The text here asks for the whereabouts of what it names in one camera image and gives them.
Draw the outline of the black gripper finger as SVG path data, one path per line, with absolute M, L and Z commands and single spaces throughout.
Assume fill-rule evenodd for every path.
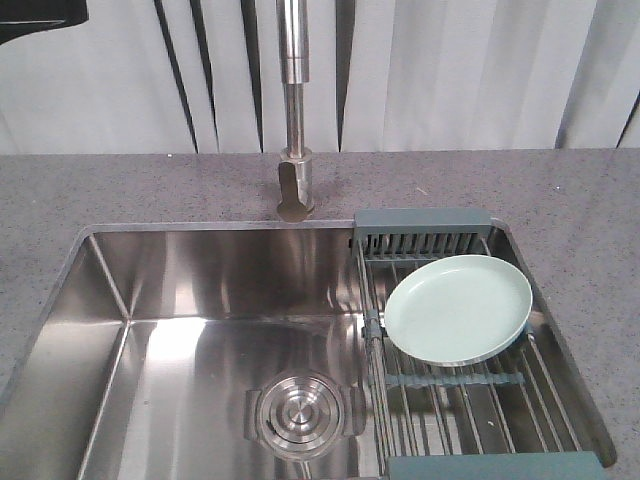
M 85 0 L 1 0 L 1 44 L 32 33 L 80 25 L 89 19 Z

